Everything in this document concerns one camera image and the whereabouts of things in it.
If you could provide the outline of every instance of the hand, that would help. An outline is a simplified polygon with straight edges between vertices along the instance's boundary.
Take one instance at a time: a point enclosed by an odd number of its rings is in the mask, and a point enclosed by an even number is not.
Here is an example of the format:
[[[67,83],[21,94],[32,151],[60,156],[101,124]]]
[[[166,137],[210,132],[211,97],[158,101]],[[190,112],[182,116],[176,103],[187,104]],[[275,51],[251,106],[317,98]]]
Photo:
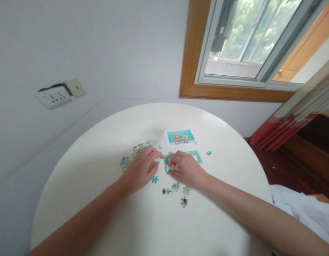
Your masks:
[[[208,173],[200,166],[192,155],[182,151],[177,151],[168,166],[179,165],[180,171],[172,170],[169,175],[184,184],[202,190],[208,182]]]
[[[140,190],[153,178],[160,162],[157,161],[152,168],[149,167],[157,157],[164,159],[163,154],[152,146],[142,148],[138,152],[135,159],[117,181],[127,195]]]

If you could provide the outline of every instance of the wooden floor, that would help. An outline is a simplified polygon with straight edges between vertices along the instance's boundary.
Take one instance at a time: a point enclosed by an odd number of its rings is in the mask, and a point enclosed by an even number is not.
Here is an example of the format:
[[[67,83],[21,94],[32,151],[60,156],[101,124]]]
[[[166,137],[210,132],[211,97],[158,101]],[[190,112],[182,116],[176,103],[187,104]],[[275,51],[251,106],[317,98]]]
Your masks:
[[[250,146],[263,166],[270,185],[279,184],[297,192],[324,194],[329,198],[329,191],[325,189],[324,184],[313,179],[296,165],[287,156],[284,149],[280,148],[275,152],[270,152]]]

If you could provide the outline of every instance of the wall switch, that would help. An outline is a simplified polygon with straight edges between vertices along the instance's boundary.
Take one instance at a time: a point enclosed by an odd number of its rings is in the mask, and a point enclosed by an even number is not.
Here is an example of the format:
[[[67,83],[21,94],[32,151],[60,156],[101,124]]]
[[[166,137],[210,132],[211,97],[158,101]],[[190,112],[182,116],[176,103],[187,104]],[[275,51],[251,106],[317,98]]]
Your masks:
[[[65,81],[65,84],[67,85],[68,89],[71,91],[71,93],[73,94],[73,96],[75,98],[79,98],[80,96],[83,96],[86,94],[86,92],[85,92],[83,86],[81,85],[81,83],[79,82],[78,78],[67,80],[67,81]]]
[[[63,86],[36,92],[35,96],[48,109],[54,109],[72,101],[71,96]]]

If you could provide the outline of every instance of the orange door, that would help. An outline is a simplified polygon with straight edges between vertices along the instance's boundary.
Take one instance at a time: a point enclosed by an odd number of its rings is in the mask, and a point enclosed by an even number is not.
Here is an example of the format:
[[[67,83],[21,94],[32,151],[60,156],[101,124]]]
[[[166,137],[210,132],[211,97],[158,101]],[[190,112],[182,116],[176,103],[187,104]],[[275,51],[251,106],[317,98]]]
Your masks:
[[[290,82],[329,37],[329,3],[309,28],[273,81]]]

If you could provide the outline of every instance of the forearm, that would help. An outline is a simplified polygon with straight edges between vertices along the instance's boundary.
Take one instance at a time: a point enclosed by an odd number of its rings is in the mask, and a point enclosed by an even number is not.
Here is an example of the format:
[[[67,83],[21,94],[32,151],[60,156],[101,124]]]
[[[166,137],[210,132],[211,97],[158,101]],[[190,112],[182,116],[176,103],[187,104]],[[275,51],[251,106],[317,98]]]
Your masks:
[[[233,211],[254,233],[285,255],[329,255],[329,245],[279,208],[208,175],[200,189]]]
[[[29,255],[82,255],[101,233],[111,212],[127,195],[119,183],[112,184]]]

